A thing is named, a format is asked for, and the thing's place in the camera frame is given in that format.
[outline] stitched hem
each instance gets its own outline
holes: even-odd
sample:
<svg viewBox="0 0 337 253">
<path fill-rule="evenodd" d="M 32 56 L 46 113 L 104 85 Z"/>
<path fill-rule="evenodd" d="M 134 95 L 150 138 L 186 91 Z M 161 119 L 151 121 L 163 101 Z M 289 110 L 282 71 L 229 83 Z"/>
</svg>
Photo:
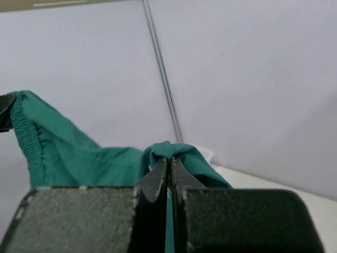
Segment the stitched hem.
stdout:
<svg viewBox="0 0 337 253">
<path fill-rule="evenodd" d="M 23 114 L 22 102 L 25 92 L 13 92 L 16 101 L 11 108 L 11 119 L 17 142 L 26 156 L 31 176 L 31 186 L 45 185 L 45 167 L 43 165 L 43 146 L 39 138 L 37 126 Z"/>
</svg>

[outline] teal fabric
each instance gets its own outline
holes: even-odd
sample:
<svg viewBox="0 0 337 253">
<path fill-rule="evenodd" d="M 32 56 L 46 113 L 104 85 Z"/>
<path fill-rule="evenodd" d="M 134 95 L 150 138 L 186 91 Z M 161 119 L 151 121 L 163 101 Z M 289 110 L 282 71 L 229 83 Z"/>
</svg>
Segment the teal fabric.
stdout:
<svg viewBox="0 0 337 253">
<path fill-rule="evenodd" d="M 188 144 L 156 143 L 145 151 L 102 148 L 69 119 L 30 91 L 13 92 L 13 128 L 27 158 L 31 186 L 131 186 L 145 176 L 159 157 L 181 159 L 206 187 L 231 186 Z M 173 253 L 171 196 L 167 198 L 166 253 Z"/>
</svg>

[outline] white table surface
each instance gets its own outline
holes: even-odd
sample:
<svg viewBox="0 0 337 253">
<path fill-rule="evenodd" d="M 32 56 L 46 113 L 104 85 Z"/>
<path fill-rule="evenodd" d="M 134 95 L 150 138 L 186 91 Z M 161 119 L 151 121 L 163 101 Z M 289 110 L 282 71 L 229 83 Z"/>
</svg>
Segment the white table surface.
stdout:
<svg viewBox="0 0 337 253">
<path fill-rule="evenodd" d="M 234 188 L 289 189 L 305 202 L 326 253 L 337 253 L 337 202 L 220 166 L 213 168 Z"/>
</svg>

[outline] white wall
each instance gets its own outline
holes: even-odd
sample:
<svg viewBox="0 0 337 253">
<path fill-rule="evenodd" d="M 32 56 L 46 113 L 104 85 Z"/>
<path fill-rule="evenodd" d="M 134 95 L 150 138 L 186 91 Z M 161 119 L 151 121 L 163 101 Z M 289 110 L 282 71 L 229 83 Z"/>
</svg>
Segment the white wall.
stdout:
<svg viewBox="0 0 337 253">
<path fill-rule="evenodd" d="M 337 2 L 155 0 L 184 141 L 337 199 Z"/>
<path fill-rule="evenodd" d="M 0 92 L 32 90 L 103 146 L 175 142 L 141 1 L 0 13 Z M 29 188 L 0 134 L 0 237 Z"/>
</svg>

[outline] wrinkled fabric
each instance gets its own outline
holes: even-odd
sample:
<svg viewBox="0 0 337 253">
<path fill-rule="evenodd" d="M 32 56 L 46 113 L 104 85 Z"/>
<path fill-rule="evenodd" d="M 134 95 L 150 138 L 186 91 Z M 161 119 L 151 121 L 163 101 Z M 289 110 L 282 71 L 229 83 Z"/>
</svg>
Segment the wrinkled fabric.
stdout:
<svg viewBox="0 0 337 253">
<path fill-rule="evenodd" d="M 13 92 L 11 109 L 18 144 L 27 158 L 31 186 L 132 186 L 159 157 L 179 157 L 206 187 L 231 186 L 188 144 L 156 143 L 144 151 L 102 148 L 69 119 L 30 91 Z M 166 253 L 174 252 L 172 200 L 167 198 Z"/>
</svg>

